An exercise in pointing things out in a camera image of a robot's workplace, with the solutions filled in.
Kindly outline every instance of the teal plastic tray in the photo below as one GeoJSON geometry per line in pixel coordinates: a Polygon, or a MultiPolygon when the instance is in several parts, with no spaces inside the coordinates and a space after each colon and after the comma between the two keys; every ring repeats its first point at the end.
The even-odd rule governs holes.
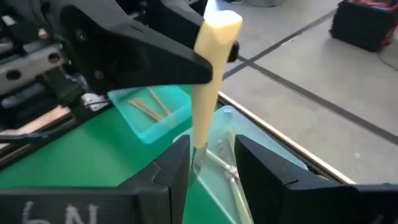
{"type": "MultiPolygon", "coordinates": [[[[293,162],[299,167],[307,170],[307,166],[300,159],[274,141],[267,135],[267,133],[260,130],[245,116],[231,106],[224,106],[214,114],[208,135],[208,150],[214,152],[214,154],[219,157],[224,157],[223,159],[225,159],[230,165],[235,165],[236,163],[230,147],[231,143],[227,138],[227,133],[233,134],[232,140],[234,140],[234,135],[243,134],[290,162],[293,162]]],[[[183,134],[189,134],[191,142],[193,142],[192,128],[183,132],[181,135],[183,134]]],[[[224,211],[225,215],[231,220],[231,222],[240,223],[231,186],[224,174],[224,169],[208,158],[203,163],[198,180],[207,190],[209,195],[211,195],[217,202],[221,210],[224,211]]]]}
{"type": "Polygon", "coordinates": [[[161,102],[169,109],[166,115],[147,88],[115,90],[108,93],[109,98],[122,114],[128,125],[142,142],[150,144],[162,137],[174,127],[191,117],[191,99],[178,86],[151,87],[161,102]],[[157,122],[150,116],[130,104],[128,101],[139,98],[151,110],[162,115],[157,122]]]}

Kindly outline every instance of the green surface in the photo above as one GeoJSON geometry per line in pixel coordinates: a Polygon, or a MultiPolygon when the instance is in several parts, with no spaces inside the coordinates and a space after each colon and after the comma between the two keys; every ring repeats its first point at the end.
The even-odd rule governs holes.
{"type": "MultiPolygon", "coordinates": [[[[115,187],[163,153],[190,126],[189,119],[147,145],[111,108],[0,172],[0,188],[115,187]]],[[[230,223],[198,182],[188,191],[183,222],[230,223]]]]}

